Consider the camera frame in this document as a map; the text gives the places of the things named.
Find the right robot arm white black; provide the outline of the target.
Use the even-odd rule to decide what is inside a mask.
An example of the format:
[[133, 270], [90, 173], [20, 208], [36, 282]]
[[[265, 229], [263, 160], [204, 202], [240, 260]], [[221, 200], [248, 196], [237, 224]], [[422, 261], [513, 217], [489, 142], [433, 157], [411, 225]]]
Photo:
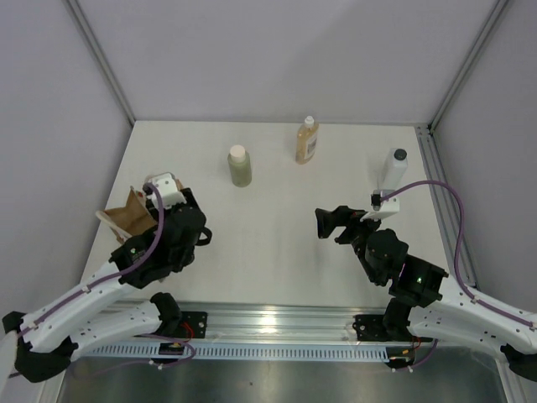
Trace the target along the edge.
[[457, 282], [454, 275], [409, 254], [407, 243], [363, 210], [315, 210], [317, 235], [338, 227], [338, 244], [352, 246], [368, 279], [391, 296], [382, 319], [392, 339], [433, 338], [488, 353], [518, 376], [536, 379], [536, 315]]

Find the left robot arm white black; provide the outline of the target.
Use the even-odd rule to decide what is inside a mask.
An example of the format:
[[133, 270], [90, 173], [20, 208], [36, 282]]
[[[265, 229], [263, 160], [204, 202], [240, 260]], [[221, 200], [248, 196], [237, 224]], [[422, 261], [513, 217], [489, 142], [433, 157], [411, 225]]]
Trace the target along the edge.
[[138, 336], [172, 338], [180, 330], [183, 313], [164, 292], [124, 312], [99, 315], [135, 291], [181, 272], [193, 263], [196, 248], [211, 241], [206, 215], [190, 188], [167, 193], [147, 184], [143, 191], [154, 224], [125, 240], [91, 277], [49, 305], [3, 317], [4, 331], [17, 336], [17, 376], [43, 382], [101, 346]]

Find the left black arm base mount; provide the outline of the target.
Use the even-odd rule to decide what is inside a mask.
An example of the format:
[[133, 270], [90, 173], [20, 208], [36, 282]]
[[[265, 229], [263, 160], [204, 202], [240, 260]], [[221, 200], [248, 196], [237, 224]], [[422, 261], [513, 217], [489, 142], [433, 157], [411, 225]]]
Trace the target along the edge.
[[169, 293], [159, 292], [149, 301], [159, 312], [160, 325], [154, 335], [187, 340], [205, 338], [208, 318], [205, 311], [184, 311]]

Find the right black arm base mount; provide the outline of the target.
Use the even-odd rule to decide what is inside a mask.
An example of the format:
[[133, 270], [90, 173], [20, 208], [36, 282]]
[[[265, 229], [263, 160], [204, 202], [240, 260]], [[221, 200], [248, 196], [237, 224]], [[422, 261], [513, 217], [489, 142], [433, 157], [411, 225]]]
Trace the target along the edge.
[[357, 340], [362, 342], [403, 342], [405, 336], [388, 332], [383, 324], [382, 314], [357, 314], [354, 316], [352, 328], [357, 334]]

